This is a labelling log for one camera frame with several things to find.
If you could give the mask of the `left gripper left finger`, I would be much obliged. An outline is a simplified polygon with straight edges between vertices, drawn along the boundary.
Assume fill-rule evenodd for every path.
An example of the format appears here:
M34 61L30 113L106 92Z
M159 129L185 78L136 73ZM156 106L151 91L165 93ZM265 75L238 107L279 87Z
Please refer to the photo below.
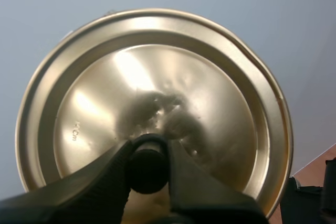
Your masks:
M77 172L1 201L1 223L120 223L130 186L125 141Z

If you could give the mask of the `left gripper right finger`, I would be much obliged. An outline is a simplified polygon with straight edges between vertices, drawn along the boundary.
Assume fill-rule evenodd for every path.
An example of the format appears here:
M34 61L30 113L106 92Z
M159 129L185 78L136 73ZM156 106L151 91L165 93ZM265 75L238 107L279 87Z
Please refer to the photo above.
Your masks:
M194 223L268 223L256 201L203 171L179 141L167 144L174 213Z

